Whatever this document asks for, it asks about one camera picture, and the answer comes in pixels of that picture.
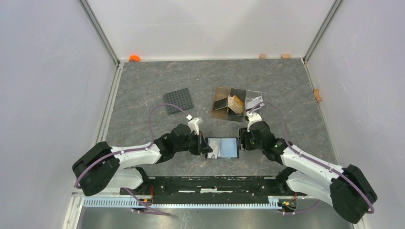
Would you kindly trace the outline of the black card holder wallet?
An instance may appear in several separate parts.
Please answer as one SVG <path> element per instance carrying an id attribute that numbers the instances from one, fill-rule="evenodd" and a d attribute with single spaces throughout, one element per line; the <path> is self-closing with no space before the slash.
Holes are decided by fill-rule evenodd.
<path id="1" fill-rule="evenodd" d="M 220 139 L 220 152 L 217 159 L 236 159 L 239 158 L 239 150 L 237 148 L 237 138 L 236 137 L 225 137 Z M 205 158 L 209 159 L 210 153 L 205 155 Z"/>

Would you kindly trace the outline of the orange card stack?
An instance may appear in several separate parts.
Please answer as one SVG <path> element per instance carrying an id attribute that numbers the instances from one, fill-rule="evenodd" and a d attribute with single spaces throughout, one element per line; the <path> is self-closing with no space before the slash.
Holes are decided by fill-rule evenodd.
<path id="1" fill-rule="evenodd" d="M 231 109 L 237 115 L 242 114 L 245 111 L 244 102 L 241 101 L 236 95 L 229 96 L 228 108 Z"/>

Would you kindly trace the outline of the amber and black organizer box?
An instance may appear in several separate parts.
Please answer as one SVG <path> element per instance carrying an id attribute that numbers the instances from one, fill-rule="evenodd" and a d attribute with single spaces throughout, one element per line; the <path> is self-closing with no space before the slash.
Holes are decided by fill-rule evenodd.
<path id="1" fill-rule="evenodd" d="M 245 118 L 247 90 L 216 87 L 211 109 L 212 118 L 242 122 Z"/>

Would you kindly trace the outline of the black credit card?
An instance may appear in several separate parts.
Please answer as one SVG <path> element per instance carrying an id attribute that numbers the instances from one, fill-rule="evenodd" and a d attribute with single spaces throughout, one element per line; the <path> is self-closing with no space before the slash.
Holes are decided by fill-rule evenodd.
<path id="1" fill-rule="evenodd" d="M 226 98 L 215 101 L 213 103 L 213 111 L 227 108 L 228 107 L 228 98 L 229 97 L 226 97 Z"/>

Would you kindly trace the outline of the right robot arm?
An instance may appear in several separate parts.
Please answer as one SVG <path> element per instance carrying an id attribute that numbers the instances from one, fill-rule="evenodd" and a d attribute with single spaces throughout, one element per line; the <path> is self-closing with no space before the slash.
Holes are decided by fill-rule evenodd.
<path id="1" fill-rule="evenodd" d="M 243 150 L 258 149 L 268 160 L 285 166 L 276 176 L 280 194 L 312 196 L 353 224 L 374 212 L 378 196 L 357 166 L 342 167 L 310 155 L 292 142 L 276 138 L 264 121 L 240 128 L 239 141 Z"/>

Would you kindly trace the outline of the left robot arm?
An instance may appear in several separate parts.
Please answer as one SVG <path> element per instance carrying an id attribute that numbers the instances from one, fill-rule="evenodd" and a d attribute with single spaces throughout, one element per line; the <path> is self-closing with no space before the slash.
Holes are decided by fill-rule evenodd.
<path id="1" fill-rule="evenodd" d="M 75 187 L 85 196 L 113 187 L 126 187 L 142 195 L 149 191 L 150 181 L 145 172 L 132 167 L 163 163 L 178 152 L 199 156 L 212 151 L 201 131 L 195 132 L 184 124 L 144 145 L 116 147 L 98 142 L 73 164 Z"/>

